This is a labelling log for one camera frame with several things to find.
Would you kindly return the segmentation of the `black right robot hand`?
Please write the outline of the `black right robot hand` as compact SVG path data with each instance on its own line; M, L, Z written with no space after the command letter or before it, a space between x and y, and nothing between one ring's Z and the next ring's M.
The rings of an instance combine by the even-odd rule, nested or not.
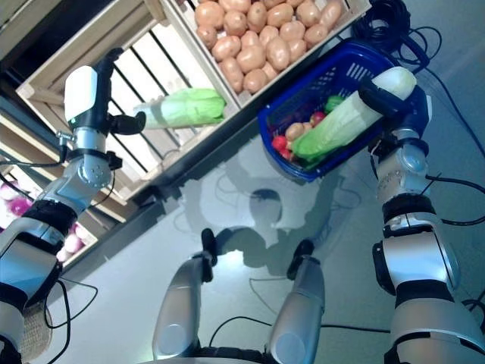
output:
M422 137L430 116L427 95L419 86L415 86L410 96L401 100L370 80L365 80L358 88L358 95L366 106L388 120L391 130L406 127Z

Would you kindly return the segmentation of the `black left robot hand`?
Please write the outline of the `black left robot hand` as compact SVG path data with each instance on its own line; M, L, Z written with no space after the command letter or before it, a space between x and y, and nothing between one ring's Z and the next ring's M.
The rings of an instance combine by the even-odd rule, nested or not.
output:
M146 114L136 116L110 115L111 76L114 63L123 49L110 50L96 65L81 66L72 71L65 81L64 117L71 130L91 128L99 133L134 135L146 125Z

